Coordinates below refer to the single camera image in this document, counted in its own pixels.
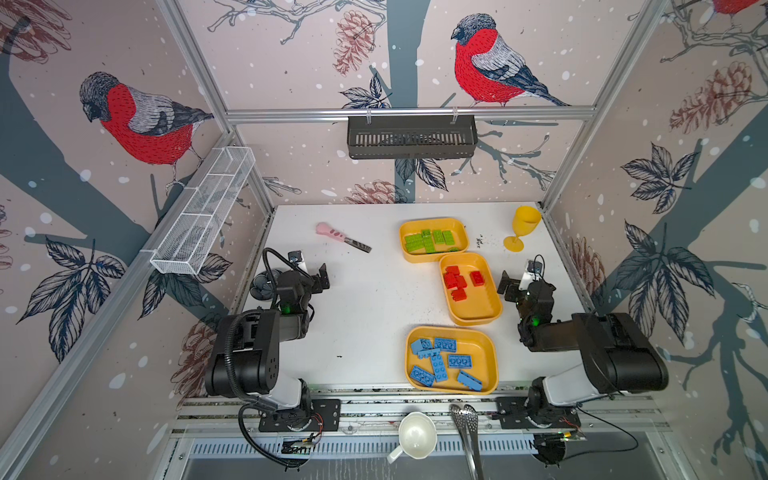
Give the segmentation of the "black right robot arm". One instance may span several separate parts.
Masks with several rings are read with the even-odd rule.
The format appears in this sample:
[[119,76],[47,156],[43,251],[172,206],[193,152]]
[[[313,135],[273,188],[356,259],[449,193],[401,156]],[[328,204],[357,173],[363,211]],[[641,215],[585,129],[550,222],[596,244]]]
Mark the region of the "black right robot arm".
[[520,342],[534,353],[577,351],[581,358],[561,373],[534,379],[525,397],[498,398],[504,429],[578,427],[575,410],[586,402],[667,388],[664,361],[630,315],[574,313],[555,320],[554,291],[541,276],[524,285],[502,273],[497,293],[520,315]]

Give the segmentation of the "blue brick bottom vertical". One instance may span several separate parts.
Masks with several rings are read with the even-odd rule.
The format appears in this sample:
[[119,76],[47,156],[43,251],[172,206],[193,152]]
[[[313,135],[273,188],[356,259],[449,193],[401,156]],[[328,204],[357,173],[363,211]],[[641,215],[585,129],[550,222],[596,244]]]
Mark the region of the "blue brick bottom vertical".
[[417,357],[419,359],[432,358],[440,355],[441,355],[441,350],[439,348],[424,349],[424,350],[420,350],[417,353]]

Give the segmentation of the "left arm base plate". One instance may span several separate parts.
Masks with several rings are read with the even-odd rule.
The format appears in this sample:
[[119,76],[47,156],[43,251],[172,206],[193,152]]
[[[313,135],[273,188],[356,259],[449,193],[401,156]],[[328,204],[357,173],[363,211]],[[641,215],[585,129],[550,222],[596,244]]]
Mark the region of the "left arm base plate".
[[315,399],[309,404],[266,414],[259,422],[260,433],[336,432],[341,417],[339,399]]

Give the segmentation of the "blue brick horizontal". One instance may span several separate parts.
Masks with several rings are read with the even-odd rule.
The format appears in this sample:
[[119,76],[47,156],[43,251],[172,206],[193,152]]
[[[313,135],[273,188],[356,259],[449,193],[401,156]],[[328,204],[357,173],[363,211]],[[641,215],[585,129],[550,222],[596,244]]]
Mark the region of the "blue brick horizontal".
[[435,382],[434,375],[419,366],[412,367],[409,373],[409,378],[425,387],[431,387]]

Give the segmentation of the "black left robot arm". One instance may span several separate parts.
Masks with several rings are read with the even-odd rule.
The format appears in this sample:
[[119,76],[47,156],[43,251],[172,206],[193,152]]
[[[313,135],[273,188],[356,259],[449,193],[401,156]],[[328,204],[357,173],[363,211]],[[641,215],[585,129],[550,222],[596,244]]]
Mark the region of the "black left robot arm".
[[330,288],[327,266],[311,274],[266,247],[262,262],[273,287],[270,306],[244,310],[219,322],[204,370],[205,392],[238,399],[280,430],[318,428],[305,380],[280,371],[280,347],[306,337],[314,318],[314,295]]

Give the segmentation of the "blue roof-shaped brick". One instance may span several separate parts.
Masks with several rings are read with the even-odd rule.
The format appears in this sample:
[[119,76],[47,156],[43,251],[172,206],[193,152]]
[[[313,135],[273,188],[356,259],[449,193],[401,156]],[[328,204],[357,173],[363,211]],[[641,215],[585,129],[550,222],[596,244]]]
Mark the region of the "blue roof-shaped brick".
[[420,339],[414,340],[410,344],[411,352],[415,355],[417,355],[419,352],[423,350],[430,350],[432,348],[433,348],[432,341],[426,338],[420,338]]

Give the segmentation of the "green brick top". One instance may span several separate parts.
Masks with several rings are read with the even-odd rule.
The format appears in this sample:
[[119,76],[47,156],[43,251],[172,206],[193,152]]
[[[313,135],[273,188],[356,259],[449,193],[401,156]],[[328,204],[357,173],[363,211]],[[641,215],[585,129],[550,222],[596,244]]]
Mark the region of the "green brick top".
[[431,236],[423,236],[422,243],[426,253],[435,253],[435,246]]

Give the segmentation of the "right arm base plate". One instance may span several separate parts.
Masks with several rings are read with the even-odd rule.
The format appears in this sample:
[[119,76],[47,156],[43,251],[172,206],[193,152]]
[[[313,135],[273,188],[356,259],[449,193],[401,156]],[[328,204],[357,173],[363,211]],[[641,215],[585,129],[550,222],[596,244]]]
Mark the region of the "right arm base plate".
[[581,421],[574,408],[552,406],[545,400],[534,405],[528,397],[502,396],[495,399],[495,405],[495,418],[503,429],[581,428]]

